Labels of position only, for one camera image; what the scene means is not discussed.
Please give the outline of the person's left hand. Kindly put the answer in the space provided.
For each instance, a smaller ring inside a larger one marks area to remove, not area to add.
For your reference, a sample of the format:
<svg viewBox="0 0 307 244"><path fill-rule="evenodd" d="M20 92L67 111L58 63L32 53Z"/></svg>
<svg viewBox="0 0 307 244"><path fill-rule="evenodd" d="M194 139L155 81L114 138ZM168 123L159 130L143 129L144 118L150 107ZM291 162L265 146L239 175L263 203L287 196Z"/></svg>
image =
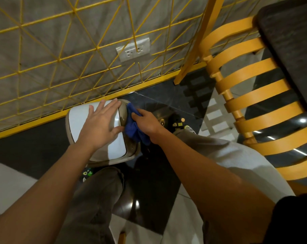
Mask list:
<svg viewBox="0 0 307 244"><path fill-rule="evenodd" d="M102 114L102 109L106 106L106 100L101 100L94 110L94 117L92 120L86 121L79 133L76 146L81 147L83 150L87 151L90 155L93 155L98 149L105 146L107 143L112 142L116 136L111 136L110 131L114 128L111 126L111 121L115 117L106 117Z"/></svg>

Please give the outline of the person's right hand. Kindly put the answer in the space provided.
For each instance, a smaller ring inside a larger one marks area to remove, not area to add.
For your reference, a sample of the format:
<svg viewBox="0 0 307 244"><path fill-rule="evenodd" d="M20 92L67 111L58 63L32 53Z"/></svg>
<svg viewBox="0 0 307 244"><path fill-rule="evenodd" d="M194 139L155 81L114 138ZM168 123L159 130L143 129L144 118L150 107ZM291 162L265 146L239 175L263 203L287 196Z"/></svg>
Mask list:
<svg viewBox="0 0 307 244"><path fill-rule="evenodd" d="M141 131L149 136L154 144L159 144L162 135L166 129L160 124L157 118L150 112L150 122L145 125L138 125Z"/></svg>

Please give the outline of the blue cleaning cloth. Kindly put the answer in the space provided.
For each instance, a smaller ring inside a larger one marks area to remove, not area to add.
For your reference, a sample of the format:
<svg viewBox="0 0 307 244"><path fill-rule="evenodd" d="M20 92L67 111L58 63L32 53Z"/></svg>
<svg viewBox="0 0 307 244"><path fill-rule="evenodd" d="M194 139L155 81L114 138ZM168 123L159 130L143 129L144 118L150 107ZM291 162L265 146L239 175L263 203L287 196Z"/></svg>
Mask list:
<svg viewBox="0 0 307 244"><path fill-rule="evenodd" d="M132 119L132 113L142 116L142 114L130 102L127 104L127 120L124 129L125 134L133 141L137 143L141 142L144 145L149 146L151 144L149 136L140 130L136 121Z"/></svg>

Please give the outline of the white trash bin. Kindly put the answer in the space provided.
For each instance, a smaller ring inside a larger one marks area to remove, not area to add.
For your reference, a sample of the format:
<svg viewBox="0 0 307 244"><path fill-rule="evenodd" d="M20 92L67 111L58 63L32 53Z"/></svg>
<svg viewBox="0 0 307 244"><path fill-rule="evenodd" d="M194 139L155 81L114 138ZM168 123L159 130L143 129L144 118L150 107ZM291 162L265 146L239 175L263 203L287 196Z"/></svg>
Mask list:
<svg viewBox="0 0 307 244"><path fill-rule="evenodd" d="M121 99L122 102L119 109L115 112L110 122L110 128L117 126L125 126L127 121L127 104L128 100ZM79 137L79 133L86 121L89 112L89 105L94 106L94 110L99 102L85 103L72 107L65 118L65 126L67 137L70 144L74 144ZM97 150L88 161L87 167L96 168L109 165L124 163L134 159L140 152L140 143L130 139L123 132L104 147Z"/></svg>

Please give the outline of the person's left forearm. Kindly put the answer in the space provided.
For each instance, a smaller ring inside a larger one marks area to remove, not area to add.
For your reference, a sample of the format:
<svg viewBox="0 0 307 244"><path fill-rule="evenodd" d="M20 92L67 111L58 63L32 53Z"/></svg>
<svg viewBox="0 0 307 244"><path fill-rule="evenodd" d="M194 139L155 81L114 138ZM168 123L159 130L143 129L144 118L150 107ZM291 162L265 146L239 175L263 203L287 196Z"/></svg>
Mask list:
<svg viewBox="0 0 307 244"><path fill-rule="evenodd" d="M73 144L12 206L0 215L0 244L53 244L77 181L96 148Z"/></svg>

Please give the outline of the person's right forearm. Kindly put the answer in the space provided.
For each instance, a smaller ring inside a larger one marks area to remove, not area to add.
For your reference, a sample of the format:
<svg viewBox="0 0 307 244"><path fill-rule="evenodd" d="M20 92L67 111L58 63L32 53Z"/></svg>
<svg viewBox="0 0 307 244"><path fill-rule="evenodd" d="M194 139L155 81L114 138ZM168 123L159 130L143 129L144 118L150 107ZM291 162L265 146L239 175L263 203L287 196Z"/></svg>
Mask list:
<svg viewBox="0 0 307 244"><path fill-rule="evenodd" d="M266 195L161 127L150 134L204 219L225 243L262 243L275 206Z"/></svg>

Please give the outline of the black patterned right shoe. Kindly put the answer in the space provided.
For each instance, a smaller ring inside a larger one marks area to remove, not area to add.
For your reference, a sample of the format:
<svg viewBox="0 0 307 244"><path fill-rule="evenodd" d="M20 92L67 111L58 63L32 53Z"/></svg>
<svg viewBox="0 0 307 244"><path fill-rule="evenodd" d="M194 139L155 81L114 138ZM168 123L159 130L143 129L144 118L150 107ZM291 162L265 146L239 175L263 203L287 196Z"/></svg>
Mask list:
<svg viewBox="0 0 307 244"><path fill-rule="evenodd" d="M175 133L177 131L187 130L191 133L196 134L196 132L185 123L185 119L179 117L178 115L172 115L168 119L167 130L171 133Z"/></svg>

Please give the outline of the black patterned shoe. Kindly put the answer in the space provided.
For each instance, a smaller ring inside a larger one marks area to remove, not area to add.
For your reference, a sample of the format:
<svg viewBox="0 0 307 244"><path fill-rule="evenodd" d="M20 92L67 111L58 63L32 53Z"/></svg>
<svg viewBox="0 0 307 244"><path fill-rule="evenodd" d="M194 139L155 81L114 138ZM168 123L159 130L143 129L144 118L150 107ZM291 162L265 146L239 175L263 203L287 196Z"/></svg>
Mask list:
<svg viewBox="0 0 307 244"><path fill-rule="evenodd" d="M94 169L93 168L89 168L86 167L83 172L82 172L82 176L81 176L81 181L85 182L89 177L91 177L94 174Z"/></svg>
<svg viewBox="0 0 307 244"><path fill-rule="evenodd" d="M168 119L167 130L171 133L175 133L177 131L187 130L191 133L196 134L196 132L185 123L185 119L179 117L178 115L172 115Z"/></svg>

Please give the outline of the black patterned left shoe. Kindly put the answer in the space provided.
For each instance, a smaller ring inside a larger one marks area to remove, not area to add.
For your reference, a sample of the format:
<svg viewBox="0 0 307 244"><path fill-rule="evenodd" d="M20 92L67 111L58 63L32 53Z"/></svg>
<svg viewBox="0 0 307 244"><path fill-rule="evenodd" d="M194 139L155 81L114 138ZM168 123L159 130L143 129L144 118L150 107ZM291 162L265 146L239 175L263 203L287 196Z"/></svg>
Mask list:
<svg viewBox="0 0 307 244"><path fill-rule="evenodd" d="M82 172L82 176L81 176L81 181L85 182L89 177L91 177L94 174L94 169L93 168L89 168L86 167L83 172Z"/></svg>

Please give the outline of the grey trousers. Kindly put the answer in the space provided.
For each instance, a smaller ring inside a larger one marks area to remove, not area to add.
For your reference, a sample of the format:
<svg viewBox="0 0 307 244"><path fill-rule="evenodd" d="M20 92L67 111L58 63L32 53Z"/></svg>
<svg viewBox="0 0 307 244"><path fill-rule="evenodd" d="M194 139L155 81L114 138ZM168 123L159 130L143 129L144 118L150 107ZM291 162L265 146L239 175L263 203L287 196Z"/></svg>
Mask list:
<svg viewBox="0 0 307 244"><path fill-rule="evenodd" d="M174 135L195 151L256 186L274 203L295 196L286 180L257 151L239 143L178 130ZM109 228L113 206L122 195L124 174L117 167L97 171L74 193L55 244L115 244Z"/></svg>

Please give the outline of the yellow wooden slatted chair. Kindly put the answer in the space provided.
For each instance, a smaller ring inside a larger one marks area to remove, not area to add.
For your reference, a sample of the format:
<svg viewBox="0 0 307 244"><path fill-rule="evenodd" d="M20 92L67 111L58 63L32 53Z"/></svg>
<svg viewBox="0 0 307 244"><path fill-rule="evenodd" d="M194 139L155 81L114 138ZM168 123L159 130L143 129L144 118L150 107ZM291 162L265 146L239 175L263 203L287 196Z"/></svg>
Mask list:
<svg viewBox="0 0 307 244"><path fill-rule="evenodd" d="M296 194L307 193L307 110L262 40L257 14L213 28L223 3L208 0L174 84L198 57L243 144L268 159Z"/></svg>

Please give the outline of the dark table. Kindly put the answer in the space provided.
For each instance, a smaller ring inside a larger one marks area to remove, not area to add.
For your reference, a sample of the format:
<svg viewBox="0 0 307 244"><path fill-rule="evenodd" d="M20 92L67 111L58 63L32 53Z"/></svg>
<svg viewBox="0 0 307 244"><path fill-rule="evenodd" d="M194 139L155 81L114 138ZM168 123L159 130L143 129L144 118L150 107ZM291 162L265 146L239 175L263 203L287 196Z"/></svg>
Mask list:
<svg viewBox="0 0 307 244"><path fill-rule="evenodd" d="M255 24L307 110L307 0L283 0L264 6Z"/></svg>

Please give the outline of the black shirt sleeve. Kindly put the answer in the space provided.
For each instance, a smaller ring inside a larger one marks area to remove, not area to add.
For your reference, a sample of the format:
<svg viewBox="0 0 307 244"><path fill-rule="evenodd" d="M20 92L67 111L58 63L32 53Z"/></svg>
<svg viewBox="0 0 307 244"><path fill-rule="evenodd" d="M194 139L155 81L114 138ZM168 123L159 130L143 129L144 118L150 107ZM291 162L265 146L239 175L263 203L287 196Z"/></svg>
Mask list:
<svg viewBox="0 0 307 244"><path fill-rule="evenodd" d="M261 244L307 244L307 193L276 203Z"/></svg>

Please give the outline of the white wall socket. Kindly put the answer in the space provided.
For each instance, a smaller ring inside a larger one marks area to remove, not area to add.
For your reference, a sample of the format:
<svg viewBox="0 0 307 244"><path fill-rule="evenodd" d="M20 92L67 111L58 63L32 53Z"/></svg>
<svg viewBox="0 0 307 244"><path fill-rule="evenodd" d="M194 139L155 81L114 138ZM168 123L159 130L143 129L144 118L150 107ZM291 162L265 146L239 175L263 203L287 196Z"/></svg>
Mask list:
<svg viewBox="0 0 307 244"><path fill-rule="evenodd" d="M119 46L116 51L121 62L147 55L150 53L150 38L136 40L136 42L129 43L126 46Z"/></svg>

